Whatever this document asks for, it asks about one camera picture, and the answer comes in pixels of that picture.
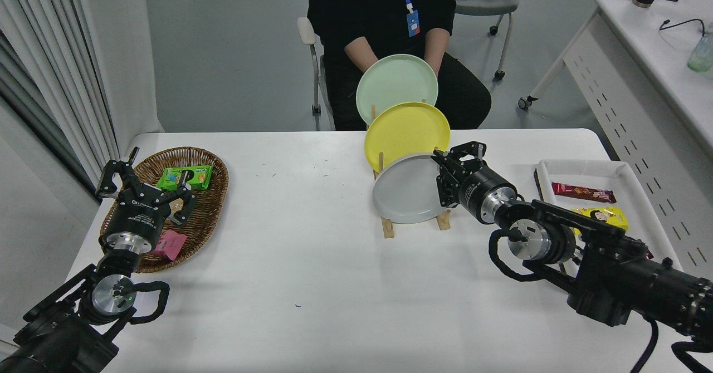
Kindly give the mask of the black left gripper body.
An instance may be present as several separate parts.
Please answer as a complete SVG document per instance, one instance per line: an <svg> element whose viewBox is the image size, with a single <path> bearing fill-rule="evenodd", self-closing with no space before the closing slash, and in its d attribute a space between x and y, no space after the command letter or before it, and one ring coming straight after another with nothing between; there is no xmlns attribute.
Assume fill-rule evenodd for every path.
<svg viewBox="0 0 713 373"><path fill-rule="evenodd" d="M120 194L109 226L104 231L104 241L113 234L129 233L146 241L157 241L165 220L171 214L168 203L157 204L153 198L135 200L132 194Z"/></svg>

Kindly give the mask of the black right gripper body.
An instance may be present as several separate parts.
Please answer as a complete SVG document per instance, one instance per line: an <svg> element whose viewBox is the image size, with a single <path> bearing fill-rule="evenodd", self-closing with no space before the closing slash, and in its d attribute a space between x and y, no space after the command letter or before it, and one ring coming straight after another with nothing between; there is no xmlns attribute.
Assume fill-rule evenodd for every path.
<svg viewBox="0 0 713 373"><path fill-rule="evenodd" d="M461 170L456 179L460 205L485 225L496 223L497 211L517 196L515 186L489 167Z"/></svg>

